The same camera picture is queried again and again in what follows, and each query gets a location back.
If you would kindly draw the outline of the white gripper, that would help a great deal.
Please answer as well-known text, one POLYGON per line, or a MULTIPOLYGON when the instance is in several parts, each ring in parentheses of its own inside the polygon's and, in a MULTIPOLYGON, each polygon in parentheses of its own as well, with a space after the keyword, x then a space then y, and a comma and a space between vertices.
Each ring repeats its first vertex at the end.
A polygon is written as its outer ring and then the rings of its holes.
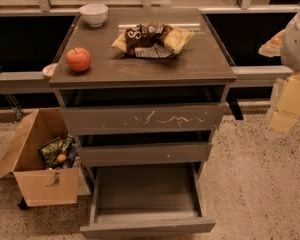
MULTIPOLYGON (((258 53, 265 57, 279 56, 284 34, 284 30, 279 31, 259 48, 258 53)), ((285 80, 276 80, 265 119, 265 136, 268 139, 283 137, 299 118, 300 72, 297 72, 285 80)))

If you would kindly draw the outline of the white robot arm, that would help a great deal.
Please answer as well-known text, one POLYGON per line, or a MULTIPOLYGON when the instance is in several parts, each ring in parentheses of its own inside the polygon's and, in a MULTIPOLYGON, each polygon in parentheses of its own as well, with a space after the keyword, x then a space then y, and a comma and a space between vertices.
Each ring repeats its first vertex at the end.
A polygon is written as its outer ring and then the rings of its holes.
POLYGON ((300 10, 258 53, 279 56, 281 63, 293 71, 286 80, 278 78, 272 88, 264 135, 277 139, 286 135, 300 117, 300 10))

